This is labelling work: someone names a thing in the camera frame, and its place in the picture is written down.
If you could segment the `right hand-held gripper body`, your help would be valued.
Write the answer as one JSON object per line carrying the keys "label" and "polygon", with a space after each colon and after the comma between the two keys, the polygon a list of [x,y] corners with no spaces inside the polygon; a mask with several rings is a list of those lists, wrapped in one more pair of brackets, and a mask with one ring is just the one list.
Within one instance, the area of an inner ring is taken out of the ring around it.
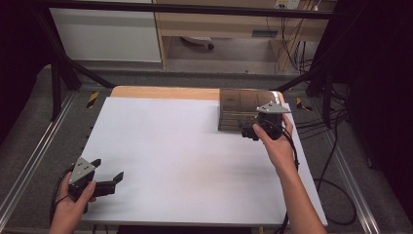
{"label": "right hand-held gripper body", "polygon": [[286,107],[269,102],[256,108],[256,123],[267,133],[272,140],[282,136],[282,116],[289,113]]}

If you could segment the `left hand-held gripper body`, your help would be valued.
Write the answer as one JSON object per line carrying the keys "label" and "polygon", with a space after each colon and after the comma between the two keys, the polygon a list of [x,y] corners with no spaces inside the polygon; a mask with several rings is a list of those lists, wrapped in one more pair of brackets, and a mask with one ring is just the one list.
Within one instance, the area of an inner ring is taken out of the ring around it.
{"label": "left hand-held gripper body", "polygon": [[74,202],[79,199],[84,189],[93,180],[95,169],[96,168],[92,165],[92,162],[88,162],[82,157],[80,157],[74,164],[68,182],[68,194]]}

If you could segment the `transparent brown drawer box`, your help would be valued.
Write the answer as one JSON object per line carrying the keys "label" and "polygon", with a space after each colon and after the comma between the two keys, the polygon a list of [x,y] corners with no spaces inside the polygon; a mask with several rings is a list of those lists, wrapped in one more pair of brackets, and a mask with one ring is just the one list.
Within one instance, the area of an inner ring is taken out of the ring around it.
{"label": "transparent brown drawer box", "polygon": [[282,105],[282,93],[252,89],[221,89],[218,126],[238,126],[239,121],[248,121],[250,127],[258,113],[256,108],[269,102]]}

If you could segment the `person's right hand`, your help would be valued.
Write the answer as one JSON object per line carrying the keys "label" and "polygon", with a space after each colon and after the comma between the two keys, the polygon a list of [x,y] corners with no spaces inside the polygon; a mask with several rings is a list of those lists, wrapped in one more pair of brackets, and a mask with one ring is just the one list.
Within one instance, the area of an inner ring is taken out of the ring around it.
{"label": "person's right hand", "polygon": [[289,140],[281,136],[277,140],[271,139],[267,133],[257,124],[253,125],[253,130],[263,142],[271,163],[275,166],[279,176],[296,173],[293,160],[293,149]]}

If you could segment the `person's left hand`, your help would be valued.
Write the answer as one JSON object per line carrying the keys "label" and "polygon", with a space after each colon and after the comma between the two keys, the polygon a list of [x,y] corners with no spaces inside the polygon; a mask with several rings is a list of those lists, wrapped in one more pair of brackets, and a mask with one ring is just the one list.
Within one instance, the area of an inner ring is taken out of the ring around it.
{"label": "person's left hand", "polygon": [[87,204],[95,201],[93,194],[96,182],[92,180],[84,189],[79,199],[76,202],[73,202],[68,194],[68,182],[70,177],[71,173],[68,173],[60,185],[58,203],[56,205],[56,211],[52,224],[54,222],[69,222],[78,224]]}

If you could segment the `black metal stand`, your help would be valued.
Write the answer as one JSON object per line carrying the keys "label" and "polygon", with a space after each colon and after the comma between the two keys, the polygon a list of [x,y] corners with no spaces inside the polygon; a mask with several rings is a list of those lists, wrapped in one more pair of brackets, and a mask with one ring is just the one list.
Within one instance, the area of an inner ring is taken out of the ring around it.
{"label": "black metal stand", "polygon": [[82,87],[77,72],[86,75],[105,88],[115,88],[116,85],[104,80],[98,75],[89,71],[86,67],[70,58],[63,48],[63,44],[58,36],[57,30],[52,23],[52,18],[48,18],[49,10],[40,7],[33,7],[32,13],[47,38],[47,48],[51,49],[52,57],[52,92],[53,92],[53,115],[52,120],[62,112],[61,84],[63,82],[69,91],[79,91]]}
{"label": "black metal stand", "polygon": [[277,88],[275,91],[285,92],[294,86],[309,81],[310,85],[306,90],[308,97],[315,97],[318,94],[322,94],[322,109],[321,109],[321,120],[327,125],[328,128],[331,127],[329,115],[330,115],[330,103],[332,97],[332,69],[334,64],[332,62],[320,61],[315,63],[309,72],[294,78]]}

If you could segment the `white table board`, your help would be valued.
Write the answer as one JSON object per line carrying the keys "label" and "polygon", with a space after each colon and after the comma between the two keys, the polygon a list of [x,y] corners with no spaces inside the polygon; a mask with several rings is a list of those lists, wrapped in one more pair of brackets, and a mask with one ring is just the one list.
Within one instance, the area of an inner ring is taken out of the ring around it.
{"label": "white table board", "polygon": [[92,223],[276,226],[285,205],[262,142],[218,129],[215,100],[109,97],[82,153],[98,181]]}

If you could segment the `chair wheel base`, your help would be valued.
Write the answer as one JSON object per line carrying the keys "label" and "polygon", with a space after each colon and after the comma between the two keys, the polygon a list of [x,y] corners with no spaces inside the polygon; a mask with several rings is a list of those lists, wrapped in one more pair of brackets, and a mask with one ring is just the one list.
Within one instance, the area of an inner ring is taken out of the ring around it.
{"label": "chair wheel base", "polygon": [[212,44],[212,40],[209,37],[189,37],[189,36],[182,36],[182,39],[198,45],[207,46],[209,50],[214,49],[214,45]]}

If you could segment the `wooden desk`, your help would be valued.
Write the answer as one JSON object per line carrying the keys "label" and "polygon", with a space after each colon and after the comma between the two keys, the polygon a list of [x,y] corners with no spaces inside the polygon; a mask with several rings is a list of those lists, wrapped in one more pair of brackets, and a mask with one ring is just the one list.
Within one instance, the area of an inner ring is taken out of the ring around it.
{"label": "wooden desk", "polygon": [[[152,0],[155,4],[224,6],[277,9],[276,0]],[[296,10],[332,12],[337,0],[300,0]],[[292,66],[293,53],[298,44],[318,42],[327,26],[325,19],[282,19],[270,17],[222,16],[199,14],[157,13],[158,34],[172,36],[251,38],[255,31],[266,31],[276,56],[278,70]]]}

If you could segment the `dark curtain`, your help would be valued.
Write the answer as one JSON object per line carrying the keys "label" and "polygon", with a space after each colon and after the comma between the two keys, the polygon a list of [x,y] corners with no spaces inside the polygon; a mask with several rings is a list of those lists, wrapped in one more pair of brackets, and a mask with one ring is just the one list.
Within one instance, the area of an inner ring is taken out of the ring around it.
{"label": "dark curtain", "polygon": [[27,103],[39,71],[49,64],[28,0],[0,0],[0,145]]}
{"label": "dark curtain", "polygon": [[336,72],[356,129],[413,223],[413,0],[369,0]]}

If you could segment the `white power strip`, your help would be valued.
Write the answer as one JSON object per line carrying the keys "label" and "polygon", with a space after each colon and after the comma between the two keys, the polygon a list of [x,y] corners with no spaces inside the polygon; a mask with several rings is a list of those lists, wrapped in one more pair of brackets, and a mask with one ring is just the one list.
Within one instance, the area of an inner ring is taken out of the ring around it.
{"label": "white power strip", "polygon": [[299,6],[300,0],[276,0],[275,7],[287,10],[296,10]]}

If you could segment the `white cabinet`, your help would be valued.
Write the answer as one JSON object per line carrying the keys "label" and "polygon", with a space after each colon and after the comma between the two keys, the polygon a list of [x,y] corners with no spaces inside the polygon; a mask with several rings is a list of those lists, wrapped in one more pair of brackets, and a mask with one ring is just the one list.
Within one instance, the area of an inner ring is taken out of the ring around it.
{"label": "white cabinet", "polygon": [[71,9],[51,13],[72,59],[161,61],[153,13]]}

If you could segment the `aluminium rail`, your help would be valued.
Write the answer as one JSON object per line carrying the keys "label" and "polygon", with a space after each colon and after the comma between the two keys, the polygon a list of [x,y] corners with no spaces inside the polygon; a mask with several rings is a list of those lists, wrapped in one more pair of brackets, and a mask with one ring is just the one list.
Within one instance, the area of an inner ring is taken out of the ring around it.
{"label": "aluminium rail", "polygon": [[0,230],[3,229],[13,211],[15,210],[24,190],[26,189],[29,181],[33,177],[39,164],[41,163],[45,153],[47,152],[50,144],[52,143],[61,123],[63,122],[68,110],[70,109],[73,99],[77,96],[77,92],[69,92],[65,97],[55,120],[51,121],[46,131],[43,133],[39,142],[37,143],[34,151],[31,153],[28,161],[24,165],[24,168],[20,172],[17,180],[12,188],[9,190],[8,195],[0,205]]}
{"label": "aluminium rail", "polygon": [[328,165],[333,162],[338,175],[342,179],[346,197],[349,199],[354,211],[356,212],[356,220],[360,223],[363,232],[365,234],[380,234],[381,230],[377,224],[377,221],[371,212],[357,180],[349,164],[345,160],[344,154],[338,144],[338,130],[326,130],[324,136],[330,147],[330,153],[320,177],[325,177]]}

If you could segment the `black horizontal frame bar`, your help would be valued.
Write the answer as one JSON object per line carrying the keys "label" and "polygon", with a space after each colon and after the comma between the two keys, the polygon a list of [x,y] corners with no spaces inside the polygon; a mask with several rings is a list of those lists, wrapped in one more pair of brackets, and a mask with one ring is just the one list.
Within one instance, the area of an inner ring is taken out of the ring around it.
{"label": "black horizontal frame bar", "polygon": [[340,18],[334,12],[315,12],[299,10],[271,10],[243,7],[173,5],[150,3],[102,2],[81,0],[37,0],[37,4],[48,8],[123,11],[123,12],[152,12],[171,14],[199,14],[246,17],[272,17],[289,19],[332,20]]}

